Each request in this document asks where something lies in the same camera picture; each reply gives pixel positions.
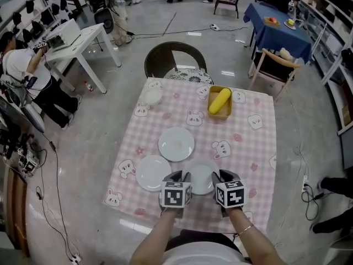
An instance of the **beige pants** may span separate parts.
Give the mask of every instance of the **beige pants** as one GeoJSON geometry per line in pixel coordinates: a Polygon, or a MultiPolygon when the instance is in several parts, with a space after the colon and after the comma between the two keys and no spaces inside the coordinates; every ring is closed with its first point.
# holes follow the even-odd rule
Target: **beige pants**
{"type": "MultiPolygon", "coordinates": [[[[120,27],[127,30],[125,9],[122,9],[121,7],[118,7],[118,6],[113,6],[113,7],[114,7],[114,11],[119,14],[117,15],[113,11],[111,11],[111,15],[113,16],[114,23],[118,24],[120,27]]],[[[114,24],[114,28],[110,34],[113,36],[115,43],[118,46],[120,46],[121,44],[125,43],[128,35],[126,34],[126,31],[119,28],[116,24],[114,24]]]]}

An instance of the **white table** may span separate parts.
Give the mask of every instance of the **white table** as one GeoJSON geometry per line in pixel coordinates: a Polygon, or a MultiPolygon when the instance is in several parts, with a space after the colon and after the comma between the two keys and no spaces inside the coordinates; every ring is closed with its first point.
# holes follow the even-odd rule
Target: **white table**
{"type": "Polygon", "coordinates": [[[102,93],[106,93],[106,88],[101,83],[97,75],[94,73],[92,68],[88,65],[87,61],[82,55],[82,52],[91,44],[91,42],[98,36],[101,35],[106,47],[108,48],[111,57],[113,58],[117,67],[121,66],[121,62],[114,51],[110,40],[104,30],[103,23],[89,26],[81,30],[81,35],[74,41],[74,43],[68,47],[60,50],[53,51],[50,49],[46,54],[46,61],[53,71],[59,76],[62,82],[69,87],[70,90],[74,91],[74,87],[68,82],[68,80],[62,75],[58,68],[52,63],[55,60],[60,59],[73,59],[77,58],[82,67],[86,70],[87,74],[91,77],[92,81],[97,85],[102,93]]]}

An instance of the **yellow vegetable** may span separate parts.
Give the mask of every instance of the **yellow vegetable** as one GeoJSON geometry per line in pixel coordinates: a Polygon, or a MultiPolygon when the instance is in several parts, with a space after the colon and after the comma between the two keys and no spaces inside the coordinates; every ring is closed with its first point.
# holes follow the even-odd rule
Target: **yellow vegetable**
{"type": "Polygon", "coordinates": [[[215,115],[222,108],[222,106],[227,102],[228,98],[231,96],[231,91],[228,88],[224,88],[218,94],[215,100],[211,103],[208,111],[215,115]]]}

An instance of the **bracelet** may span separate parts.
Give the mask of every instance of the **bracelet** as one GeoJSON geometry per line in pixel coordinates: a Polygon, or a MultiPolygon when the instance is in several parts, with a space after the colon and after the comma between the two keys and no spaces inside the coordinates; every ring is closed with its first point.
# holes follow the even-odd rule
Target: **bracelet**
{"type": "Polygon", "coordinates": [[[248,226],[247,228],[245,228],[243,231],[241,231],[238,236],[242,235],[244,232],[246,232],[247,230],[249,230],[252,226],[254,226],[254,224],[251,224],[250,226],[248,226]]]}

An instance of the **white shirt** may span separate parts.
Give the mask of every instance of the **white shirt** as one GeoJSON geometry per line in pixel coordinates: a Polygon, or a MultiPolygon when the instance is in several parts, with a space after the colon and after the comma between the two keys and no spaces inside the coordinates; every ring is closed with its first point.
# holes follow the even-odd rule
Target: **white shirt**
{"type": "Polygon", "coordinates": [[[164,253],[163,265],[246,265],[236,250],[215,242],[192,242],[164,253]]]}
{"type": "MultiPolygon", "coordinates": [[[[19,49],[7,52],[3,58],[4,73],[6,71],[7,75],[12,76],[19,81],[23,80],[29,62],[34,55],[35,53],[32,49],[19,49]]],[[[50,71],[43,64],[38,64],[33,75],[37,80],[32,86],[32,89],[29,89],[28,92],[32,94],[32,98],[34,99],[38,96],[40,90],[45,88],[49,83],[50,71]]]]}

